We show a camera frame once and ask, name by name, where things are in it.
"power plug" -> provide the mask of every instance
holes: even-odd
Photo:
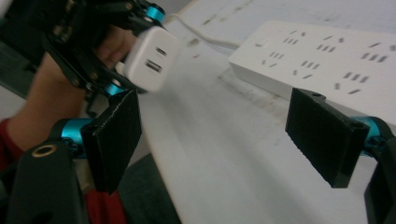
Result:
[[[343,113],[379,117],[396,131],[396,35],[268,21],[229,62],[285,99],[292,87],[319,92]]]
[[[125,60],[123,74],[144,91],[159,91],[180,51],[180,42],[161,27],[142,33]]]

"white power adapter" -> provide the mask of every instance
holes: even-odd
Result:
[[[161,27],[142,33],[125,60],[123,74],[144,91],[159,91],[180,51],[180,42]]]

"usb port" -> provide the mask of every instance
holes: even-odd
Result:
[[[161,70],[163,70],[158,64],[150,61],[149,59],[146,61],[146,66],[158,73],[161,73]]]
[[[161,55],[166,56],[166,52],[163,51],[163,49],[160,48],[155,48],[157,50],[157,52],[161,53]]]

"outlet slot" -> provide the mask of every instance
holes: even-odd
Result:
[[[350,75],[352,75],[352,73],[346,73],[346,75],[344,76],[344,78],[349,78]]]
[[[381,43],[375,43],[375,44],[371,45],[369,48],[371,49],[371,48],[376,47],[376,46],[378,46],[378,45],[380,45],[380,44],[381,44]]]
[[[266,63],[267,63],[266,60],[262,60],[262,65],[265,65]],[[277,63],[273,63],[273,64],[269,65],[268,67],[275,67],[275,66],[277,66]]]
[[[358,78],[359,78],[360,76],[361,76],[360,74],[356,74],[356,75],[352,78],[352,81],[358,80]]]
[[[163,49],[155,48],[155,50],[157,50],[161,55],[166,56],[166,52]]]
[[[361,90],[357,89],[357,90],[354,90],[354,91],[350,91],[348,94],[349,94],[349,95],[355,94],[356,92],[359,92],[359,91],[361,91]]]
[[[325,46],[324,48],[322,48],[322,47],[323,47],[323,45],[319,45],[317,47],[317,49],[318,50],[322,50],[322,51],[326,51],[328,49],[327,52],[329,52],[329,53],[331,53],[331,52],[333,52],[335,50],[335,47],[331,47],[329,45]]]
[[[312,67],[312,65],[314,65],[315,63],[313,63],[313,62],[309,62],[309,61],[304,61],[302,64],[301,64],[301,67],[306,67],[306,68],[311,68]],[[316,63],[313,67],[312,67],[312,69],[317,69],[318,67],[320,66],[320,63]]]
[[[369,55],[370,55],[370,53],[365,53],[365,54],[363,54],[363,56],[361,56],[361,59],[366,59]]]
[[[361,79],[361,83],[365,83],[365,82],[367,81],[367,79],[369,79],[369,77],[363,77],[363,78]]]
[[[295,45],[298,43],[298,39],[294,39],[294,38],[286,38],[283,43],[285,44],[290,44],[290,45]]]
[[[271,52],[271,54],[269,55],[270,58],[275,58],[275,59],[282,59],[283,56],[285,56],[284,54],[278,53],[278,52]]]
[[[158,73],[161,73],[161,70],[163,70],[158,64],[152,62],[149,59],[146,60],[146,66]]]
[[[387,58],[388,58],[388,56],[382,56],[382,57],[378,60],[378,62],[379,62],[379,63],[382,63],[382,62],[384,62]]]
[[[293,35],[297,32],[297,30],[291,31],[289,35]]]
[[[370,61],[374,61],[374,60],[376,59],[376,57],[378,57],[378,54],[373,55],[373,56],[370,58]]]
[[[374,55],[370,55],[370,53],[364,53],[361,56],[361,59],[368,59],[370,62],[375,61],[377,58],[379,57],[378,54],[374,54]],[[383,63],[386,59],[388,58],[388,55],[384,55],[382,57],[380,57],[377,62],[378,63]]]

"human hand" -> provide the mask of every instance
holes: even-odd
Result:
[[[135,37],[131,31],[122,30],[117,26],[110,25],[105,40],[94,51],[107,68],[112,68],[126,56],[134,42]],[[39,69],[48,70],[48,72],[52,74],[51,78],[53,78],[54,81],[63,84],[69,83],[59,65],[48,53],[44,55]]]

